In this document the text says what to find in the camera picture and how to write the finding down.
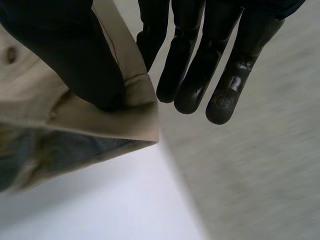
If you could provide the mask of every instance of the circular mark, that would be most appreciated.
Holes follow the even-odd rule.
[[[5,61],[7,64],[13,64],[18,57],[17,48],[14,46],[10,46],[6,50]]]

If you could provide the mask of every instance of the cloth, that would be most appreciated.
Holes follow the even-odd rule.
[[[138,47],[111,0],[95,0],[92,8],[124,79],[124,108],[111,113],[70,92],[0,28],[1,191],[27,189],[158,141],[156,96]]]

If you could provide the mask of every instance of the finger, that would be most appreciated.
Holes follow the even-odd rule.
[[[7,15],[3,10],[0,13],[3,27],[47,63],[78,97],[102,110],[119,108],[125,94],[123,77],[91,6],[86,4],[85,9],[80,11],[85,13],[83,19],[86,21],[74,23],[60,22],[65,15],[59,12],[49,19],[45,18],[43,13],[51,13],[46,4],[52,3],[58,7],[56,0],[45,1],[46,4],[38,4],[38,1],[29,3],[28,9],[41,14],[35,14],[35,18],[35,15],[30,15],[25,23],[11,21],[12,15]],[[10,10],[19,7],[13,4]]]
[[[247,9],[243,11],[233,50],[206,108],[206,117],[210,122],[221,125],[231,118],[263,47],[284,21]]]
[[[156,90],[158,99],[175,99],[195,47],[204,9],[204,0],[172,0],[175,34]]]
[[[170,0],[138,0],[143,30],[136,37],[147,71],[165,41]]]
[[[197,110],[241,12],[240,6],[226,1],[206,1],[200,46],[174,100],[180,113]]]

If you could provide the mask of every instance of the beige fabric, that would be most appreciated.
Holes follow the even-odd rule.
[[[0,190],[11,177],[11,187],[25,188],[158,141],[157,101],[135,40],[111,0],[94,0],[93,10],[125,81],[125,109],[117,112],[100,111],[69,92],[49,66],[0,28]],[[6,62],[9,47],[18,53],[12,64]],[[53,149],[65,151],[63,157]],[[52,168],[61,159],[74,161]]]

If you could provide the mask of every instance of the white surface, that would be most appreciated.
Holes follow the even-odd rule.
[[[0,240],[204,240],[162,145],[0,195]]]

